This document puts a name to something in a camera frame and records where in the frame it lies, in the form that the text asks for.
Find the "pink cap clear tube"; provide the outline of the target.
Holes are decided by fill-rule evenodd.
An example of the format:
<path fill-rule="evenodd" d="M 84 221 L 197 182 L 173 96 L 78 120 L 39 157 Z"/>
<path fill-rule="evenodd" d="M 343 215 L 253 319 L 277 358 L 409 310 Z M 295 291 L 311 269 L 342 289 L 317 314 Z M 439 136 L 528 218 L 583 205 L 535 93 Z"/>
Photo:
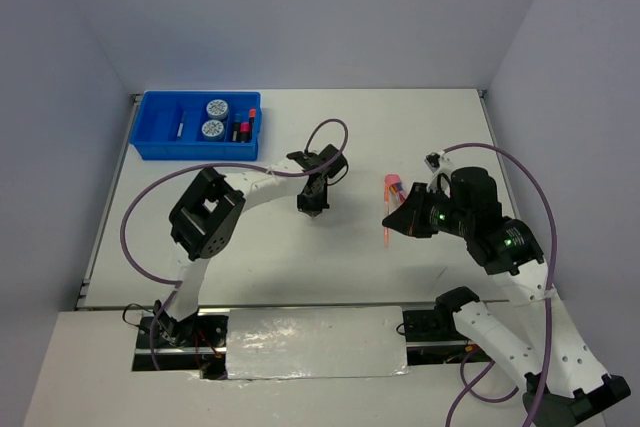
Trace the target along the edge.
<path fill-rule="evenodd" d="M 397 209 L 404 203 L 407 197 L 402 180 L 397 174 L 387 174 L 384 178 L 384 183 L 385 202 L 389 208 L 393 207 Z"/>

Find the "pink cap highlighter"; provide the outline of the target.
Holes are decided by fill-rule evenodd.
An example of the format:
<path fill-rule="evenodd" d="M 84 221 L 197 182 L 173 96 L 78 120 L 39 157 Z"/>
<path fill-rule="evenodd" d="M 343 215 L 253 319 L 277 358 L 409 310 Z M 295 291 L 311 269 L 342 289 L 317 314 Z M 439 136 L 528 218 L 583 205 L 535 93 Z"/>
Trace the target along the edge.
<path fill-rule="evenodd" d="M 251 124 L 249 122 L 242 122 L 240 124 L 237 140 L 242 143 L 247 143 L 251 139 Z"/>

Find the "blue cap highlighter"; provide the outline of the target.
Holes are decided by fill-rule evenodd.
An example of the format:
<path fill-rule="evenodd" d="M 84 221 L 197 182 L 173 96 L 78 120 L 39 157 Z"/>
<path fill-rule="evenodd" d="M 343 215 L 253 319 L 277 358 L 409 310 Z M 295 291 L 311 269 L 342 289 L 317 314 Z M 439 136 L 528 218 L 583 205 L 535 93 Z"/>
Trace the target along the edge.
<path fill-rule="evenodd" d="M 231 142 L 236 142 L 237 141 L 238 135 L 239 135 L 239 131 L 240 131 L 240 126 L 241 126 L 240 122 L 233 122 L 232 123 L 231 137 L 230 137 L 230 141 Z"/>

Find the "orange cap highlighter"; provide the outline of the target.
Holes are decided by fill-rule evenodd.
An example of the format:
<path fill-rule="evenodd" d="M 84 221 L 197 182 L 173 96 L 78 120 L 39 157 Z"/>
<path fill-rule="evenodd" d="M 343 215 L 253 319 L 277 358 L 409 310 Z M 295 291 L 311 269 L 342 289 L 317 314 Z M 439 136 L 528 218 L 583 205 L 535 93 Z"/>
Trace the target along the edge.
<path fill-rule="evenodd" d="M 248 113 L 248 121 L 247 121 L 247 132 L 249 136 L 253 135 L 253 128 L 254 128 L 256 115 L 257 115 L 257 109 L 251 108 Z"/>

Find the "blue white round tub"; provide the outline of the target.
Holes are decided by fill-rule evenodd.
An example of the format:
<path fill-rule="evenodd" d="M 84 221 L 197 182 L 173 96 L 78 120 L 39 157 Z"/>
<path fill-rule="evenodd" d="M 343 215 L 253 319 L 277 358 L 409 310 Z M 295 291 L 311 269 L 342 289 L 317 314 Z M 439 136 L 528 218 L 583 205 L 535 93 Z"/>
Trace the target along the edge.
<path fill-rule="evenodd" d="M 219 98 L 209 101 L 205 110 L 209 119 L 217 121 L 226 120 L 230 113 L 228 102 Z"/>

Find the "blue ink pen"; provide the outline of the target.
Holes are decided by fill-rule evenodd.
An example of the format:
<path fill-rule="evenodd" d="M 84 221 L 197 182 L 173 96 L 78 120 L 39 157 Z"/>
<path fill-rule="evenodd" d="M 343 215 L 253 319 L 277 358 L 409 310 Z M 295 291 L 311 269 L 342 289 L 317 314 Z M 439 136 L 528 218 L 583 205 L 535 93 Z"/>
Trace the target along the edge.
<path fill-rule="evenodd" d="M 183 111 L 178 123 L 177 130 L 176 130 L 176 141 L 179 141 L 182 138 L 186 116 L 187 116 L 187 113 Z"/>

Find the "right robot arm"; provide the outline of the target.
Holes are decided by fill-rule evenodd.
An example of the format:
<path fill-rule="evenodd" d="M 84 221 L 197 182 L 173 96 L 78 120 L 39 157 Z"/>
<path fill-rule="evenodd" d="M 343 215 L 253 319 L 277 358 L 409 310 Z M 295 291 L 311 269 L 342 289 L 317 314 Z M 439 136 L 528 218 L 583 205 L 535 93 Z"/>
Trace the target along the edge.
<path fill-rule="evenodd" d="M 440 295 L 434 318 L 446 338 L 462 335 L 484 351 L 516 384 L 536 426 L 577 426 L 631 394 L 609 373 L 574 325 L 549 276 L 529 227 L 503 214 L 495 180 L 480 167 L 414 183 L 384 227 L 412 238 L 447 233 L 464 240 L 472 259 L 503 291 L 526 332 L 521 340 L 497 320 L 478 295 L 459 287 Z"/>

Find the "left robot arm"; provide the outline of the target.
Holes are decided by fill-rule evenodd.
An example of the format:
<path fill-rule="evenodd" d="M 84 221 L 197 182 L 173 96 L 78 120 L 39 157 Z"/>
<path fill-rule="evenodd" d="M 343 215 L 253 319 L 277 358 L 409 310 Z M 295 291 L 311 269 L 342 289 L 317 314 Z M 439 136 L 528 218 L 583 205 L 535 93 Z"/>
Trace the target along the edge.
<path fill-rule="evenodd" d="M 158 335 L 174 346 L 193 339 L 207 267 L 229 246 L 242 214 L 273 200 L 294 197 L 299 212 L 316 217 L 329 208 L 331 180 L 348 167 L 346 157 L 329 144 L 319 153 L 289 153 L 265 168 L 254 166 L 231 174 L 212 167 L 202 169 L 169 214 L 178 285 L 166 305 L 155 302 Z"/>

